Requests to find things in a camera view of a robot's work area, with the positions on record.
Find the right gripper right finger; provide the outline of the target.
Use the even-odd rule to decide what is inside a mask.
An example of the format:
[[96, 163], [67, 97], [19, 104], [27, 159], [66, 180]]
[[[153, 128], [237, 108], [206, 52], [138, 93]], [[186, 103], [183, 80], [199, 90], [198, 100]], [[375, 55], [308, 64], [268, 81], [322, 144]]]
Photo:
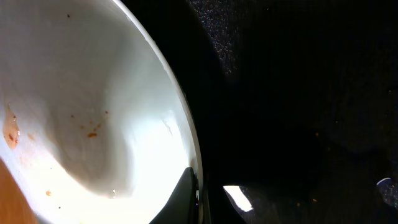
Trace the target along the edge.
[[304, 199], [272, 198], [261, 190], [225, 185], [235, 223], [397, 223], [397, 210], [372, 192], [364, 197], [348, 192], [317, 190]]

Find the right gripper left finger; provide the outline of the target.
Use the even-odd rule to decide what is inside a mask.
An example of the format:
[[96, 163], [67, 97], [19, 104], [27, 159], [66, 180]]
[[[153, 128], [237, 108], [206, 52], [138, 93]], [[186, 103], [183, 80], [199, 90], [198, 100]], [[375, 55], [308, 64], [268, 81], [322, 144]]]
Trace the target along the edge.
[[184, 170], [163, 209], [150, 224], [198, 224], [197, 178], [191, 167]]

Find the light blue plate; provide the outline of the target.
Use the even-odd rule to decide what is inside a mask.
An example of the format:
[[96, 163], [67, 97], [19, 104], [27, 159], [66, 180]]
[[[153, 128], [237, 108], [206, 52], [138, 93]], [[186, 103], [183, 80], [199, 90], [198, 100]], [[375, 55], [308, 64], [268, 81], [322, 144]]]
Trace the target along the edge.
[[1, 158], [40, 223], [150, 223], [203, 169], [185, 95], [117, 0], [1, 0]]

